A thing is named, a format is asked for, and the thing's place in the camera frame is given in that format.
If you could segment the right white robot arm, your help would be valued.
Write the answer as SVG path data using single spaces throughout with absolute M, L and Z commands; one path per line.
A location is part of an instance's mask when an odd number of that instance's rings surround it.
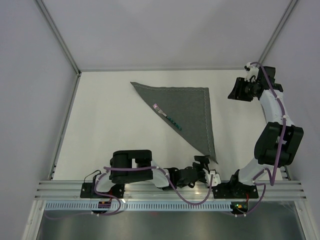
M 294 124 L 286 110 L 284 89 L 275 82 L 275 67 L 249 62 L 244 69 L 246 77 L 236 79 L 228 98 L 244 102 L 257 98 L 266 125 L 254 146 L 253 159 L 228 182 L 228 192 L 235 198 L 252 192 L 258 185 L 256 181 L 265 174 L 273 186 L 277 169 L 293 162 L 304 136 L 304 130 Z

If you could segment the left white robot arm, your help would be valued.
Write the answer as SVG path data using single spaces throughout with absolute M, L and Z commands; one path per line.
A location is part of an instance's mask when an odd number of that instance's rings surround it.
M 211 187 L 214 175 L 211 175 L 209 163 L 207 156 L 196 155 L 192 165 L 183 169 L 161 168 L 153 160 L 150 150 L 119 150 L 113 153 L 110 166 L 103 168 L 105 172 L 95 177 L 91 191 L 98 198 L 104 198 L 115 185 L 145 181 L 164 191 L 193 188 L 196 182 Z

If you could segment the fork with green handle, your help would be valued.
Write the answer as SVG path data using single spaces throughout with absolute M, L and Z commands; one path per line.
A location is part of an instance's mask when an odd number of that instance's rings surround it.
M 155 110 L 158 114 L 164 116 L 167 120 L 169 120 L 179 131 L 182 130 L 182 127 L 181 127 L 179 124 L 177 124 L 170 116 L 168 116 L 166 113 L 164 113 L 163 110 L 160 109 L 159 106 L 158 106 L 156 103 L 154 103 L 154 104 L 152 105 L 152 107 L 154 108 L 154 110 Z

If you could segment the grey cloth napkin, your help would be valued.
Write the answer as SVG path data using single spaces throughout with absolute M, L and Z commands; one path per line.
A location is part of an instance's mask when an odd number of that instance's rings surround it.
M 142 100 L 186 142 L 217 163 L 210 92 L 207 87 L 154 87 L 131 82 Z M 182 130 L 153 108 L 157 104 Z

